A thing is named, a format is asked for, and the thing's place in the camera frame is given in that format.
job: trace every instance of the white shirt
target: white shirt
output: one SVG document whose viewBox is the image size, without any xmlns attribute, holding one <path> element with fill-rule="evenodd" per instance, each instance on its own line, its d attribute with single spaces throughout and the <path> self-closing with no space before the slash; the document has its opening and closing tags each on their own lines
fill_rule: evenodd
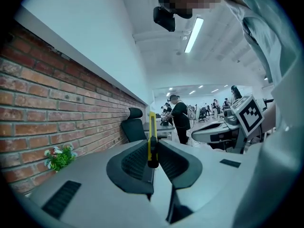
<svg viewBox="0 0 304 228">
<path fill-rule="evenodd" d="M 277 86 L 291 65 L 304 66 L 302 44 L 275 1 L 243 0 L 249 8 L 224 1 L 241 23 L 244 37 L 260 59 L 270 83 Z M 279 106 L 276 108 L 276 127 L 281 126 L 286 127 Z"/>
</svg>

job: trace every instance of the rectangular ceiling light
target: rectangular ceiling light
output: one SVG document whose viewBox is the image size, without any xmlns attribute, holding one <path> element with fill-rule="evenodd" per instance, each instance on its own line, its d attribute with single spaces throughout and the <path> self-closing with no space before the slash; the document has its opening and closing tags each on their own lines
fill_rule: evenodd
<svg viewBox="0 0 304 228">
<path fill-rule="evenodd" d="M 194 23 L 194 27 L 193 27 L 193 31 L 190 35 L 190 39 L 187 43 L 186 49 L 185 49 L 185 53 L 189 53 L 191 52 L 191 49 L 194 45 L 194 42 L 196 40 L 196 37 L 199 34 L 200 28 L 203 25 L 204 20 L 201 18 L 196 18 L 195 23 Z"/>
</svg>

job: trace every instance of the yellow tool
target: yellow tool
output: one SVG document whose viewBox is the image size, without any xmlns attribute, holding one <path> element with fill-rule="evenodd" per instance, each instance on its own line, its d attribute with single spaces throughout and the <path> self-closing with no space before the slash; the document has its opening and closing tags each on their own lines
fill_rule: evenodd
<svg viewBox="0 0 304 228">
<path fill-rule="evenodd" d="M 156 129 L 156 115 L 154 112 L 149 114 L 149 140 L 148 140 L 148 166 L 150 168 L 157 168 L 158 154 L 157 154 L 157 129 Z"/>
</svg>

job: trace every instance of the chair backrest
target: chair backrest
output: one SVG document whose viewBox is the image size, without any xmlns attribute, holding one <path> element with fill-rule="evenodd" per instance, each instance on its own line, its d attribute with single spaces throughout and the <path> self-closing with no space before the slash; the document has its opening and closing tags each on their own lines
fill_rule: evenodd
<svg viewBox="0 0 304 228">
<path fill-rule="evenodd" d="M 127 120 L 122 121 L 121 127 L 127 136 L 129 142 L 135 142 L 138 140 L 146 140 L 147 137 L 143 130 L 143 123 L 140 117 L 143 116 L 141 109 L 130 107 L 130 116 Z"/>
</svg>

